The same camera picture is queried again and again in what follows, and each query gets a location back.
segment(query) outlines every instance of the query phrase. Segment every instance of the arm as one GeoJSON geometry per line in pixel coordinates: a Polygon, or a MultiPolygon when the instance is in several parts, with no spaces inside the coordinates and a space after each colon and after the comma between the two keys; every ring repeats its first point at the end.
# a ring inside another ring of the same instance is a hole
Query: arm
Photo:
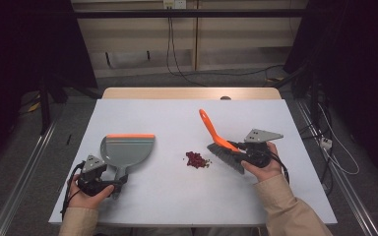
{"type": "Polygon", "coordinates": [[[97,208],[114,187],[103,189],[99,194],[90,197],[83,193],[76,185],[79,175],[73,177],[70,185],[70,203],[64,215],[59,235],[94,235],[97,222],[97,208]]]}
{"type": "MultiPolygon", "coordinates": [[[[268,143],[268,147],[278,154],[274,144],[268,143]]],[[[276,161],[264,168],[245,161],[242,165],[259,180],[255,188],[268,213],[266,226],[270,235],[332,235],[315,211],[293,195],[276,161]]]]}

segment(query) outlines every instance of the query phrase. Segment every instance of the orange handle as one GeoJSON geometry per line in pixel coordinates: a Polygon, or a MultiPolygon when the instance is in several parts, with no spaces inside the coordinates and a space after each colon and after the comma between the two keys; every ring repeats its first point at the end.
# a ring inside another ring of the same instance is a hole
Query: orange handle
{"type": "Polygon", "coordinates": [[[210,132],[211,136],[213,137],[214,142],[225,148],[230,148],[233,151],[240,151],[237,147],[234,147],[232,144],[230,144],[228,141],[225,139],[221,138],[214,126],[213,123],[211,122],[210,118],[207,115],[207,112],[205,112],[203,109],[199,109],[199,114],[201,115],[202,121],[204,122],[205,126],[207,127],[208,131],[210,132]]]}

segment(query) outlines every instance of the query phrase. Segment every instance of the white cable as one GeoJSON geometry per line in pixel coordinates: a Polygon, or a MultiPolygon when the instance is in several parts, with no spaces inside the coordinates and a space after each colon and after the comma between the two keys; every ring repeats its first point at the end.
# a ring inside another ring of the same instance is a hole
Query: white cable
{"type": "Polygon", "coordinates": [[[354,157],[352,156],[352,154],[346,149],[346,147],[342,144],[342,142],[340,142],[339,138],[337,138],[336,134],[334,134],[334,131],[333,131],[333,128],[331,128],[331,125],[330,125],[330,122],[328,121],[328,118],[327,118],[327,115],[325,114],[324,112],[324,109],[322,108],[321,104],[318,103],[318,106],[320,107],[321,111],[322,111],[322,114],[324,115],[324,118],[325,120],[327,121],[327,125],[328,125],[328,128],[330,128],[331,130],[331,133],[333,134],[334,138],[337,140],[337,142],[339,142],[339,144],[343,147],[343,149],[348,153],[349,157],[351,157],[352,161],[354,162],[355,166],[357,167],[357,170],[355,172],[349,172],[345,169],[343,169],[340,164],[338,162],[336,162],[335,160],[333,160],[331,158],[331,156],[328,154],[327,152],[327,155],[328,157],[333,161],[333,163],[335,165],[337,165],[337,167],[339,167],[344,173],[347,173],[349,175],[356,175],[360,172],[360,167],[358,166],[357,164],[357,161],[355,161],[354,157]]]}

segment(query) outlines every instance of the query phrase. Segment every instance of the red debris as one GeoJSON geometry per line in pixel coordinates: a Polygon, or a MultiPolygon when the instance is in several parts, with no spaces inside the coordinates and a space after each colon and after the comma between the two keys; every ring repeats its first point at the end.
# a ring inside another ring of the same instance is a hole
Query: red debris
{"type": "Polygon", "coordinates": [[[186,152],[186,156],[189,158],[187,165],[191,165],[197,169],[199,167],[202,167],[202,168],[210,167],[211,161],[202,158],[201,154],[199,153],[189,151],[189,152],[186,152]]]}

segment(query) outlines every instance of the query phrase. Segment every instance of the electrical outlet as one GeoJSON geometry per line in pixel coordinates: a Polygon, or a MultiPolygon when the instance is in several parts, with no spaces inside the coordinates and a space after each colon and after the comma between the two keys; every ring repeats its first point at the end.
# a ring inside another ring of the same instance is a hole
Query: electrical outlet
{"type": "Polygon", "coordinates": [[[174,9],[186,9],[186,0],[175,0],[174,9]]]}
{"type": "Polygon", "coordinates": [[[164,9],[174,9],[174,0],[163,0],[164,9]]]}

